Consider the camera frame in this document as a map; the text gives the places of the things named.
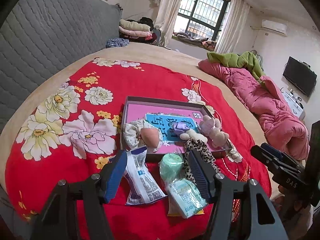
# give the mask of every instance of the pink comforter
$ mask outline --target pink comforter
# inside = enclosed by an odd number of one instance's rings
[[[227,68],[219,63],[210,63],[207,59],[198,65],[202,71],[222,80],[247,109],[258,115],[271,146],[296,160],[308,157],[308,130],[293,115],[271,78],[261,77],[269,90],[266,91],[246,69]]]

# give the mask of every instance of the white curtain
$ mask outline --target white curtain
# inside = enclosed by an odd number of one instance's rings
[[[250,5],[244,0],[231,0],[226,22],[214,49],[215,52],[220,54],[233,52],[240,39],[249,10]]]
[[[160,46],[167,46],[173,33],[181,0],[161,0],[154,27],[161,30]]]

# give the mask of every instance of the black television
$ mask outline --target black television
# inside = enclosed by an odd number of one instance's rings
[[[317,75],[307,66],[289,57],[288,63],[283,72],[283,76],[292,85],[299,89],[302,94],[310,97],[316,85]]]

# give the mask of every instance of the pink stuffed animal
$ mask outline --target pink stuffed animal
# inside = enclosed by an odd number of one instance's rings
[[[221,123],[218,118],[214,119],[208,115],[205,115],[199,126],[201,128],[201,133],[205,136],[209,136],[215,147],[225,145],[229,139],[229,135],[221,131]]]

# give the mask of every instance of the red floral blanket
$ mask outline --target red floral blanket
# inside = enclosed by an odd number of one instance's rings
[[[169,69],[97,58],[87,63],[48,97],[23,124],[7,161],[7,191],[25,219],[39,213],[60,179],[69,183],[99,172],[119,149],[121,116],[127,96],[163,98],[203,104],[219,113],[223,130],[237,152],[217,160],[231,179],[256,178],[271,195],[267,169],[250,156],[254,141],[221,91],[195,77]],[[156,163],[147,164],[161,184]],[[123,179],[115,199],[104,205],[116,239],[191,239],[204,232],[212,206],[189,219],[167,217],[168,199],[125,206],[129,185]],[[81,236],[89,239],[83,203],[78,201]],[[238,213],[239,203],[234,203]]]

